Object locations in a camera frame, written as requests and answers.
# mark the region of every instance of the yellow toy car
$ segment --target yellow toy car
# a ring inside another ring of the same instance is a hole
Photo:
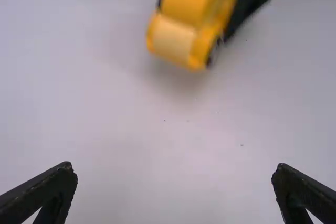
[[[154,54],[192,70],[211,66],[218,49],[268,0],[159,0],[146,34]]]

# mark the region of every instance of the toy car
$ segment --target toy car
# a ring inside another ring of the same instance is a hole
[[[192,70],[214,64],[221,44],[269,0],[159,0],[146,34],[154,54]]]

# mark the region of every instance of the white table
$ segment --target white table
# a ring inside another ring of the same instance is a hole
[[[280,162],[336,189],[335,0],[273,0],[212,71],[151,57],[156,0],[0,0],[0,194],[61,161],[67,223],[283,223]]]

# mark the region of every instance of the white surface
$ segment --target white surface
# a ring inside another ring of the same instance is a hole
[[[202,74],[147,53],[155,1],[0,0],[0,194],[69,160],[68,224],[283,223],[278,163],[336,188],[334,0],[274,0]]]

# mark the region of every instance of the toy car wheel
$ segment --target toy car wheel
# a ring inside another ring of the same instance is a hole
[[[206,62],[206,66],[208,68],[211,68],[217,61],[218,56],[220,54],[220,48],[222,46],[222,44],[224,43],[224,39],[221,36],[220,38],[217,39],[217,41],[214,43],[209,56],[208,56],[208,60]]]

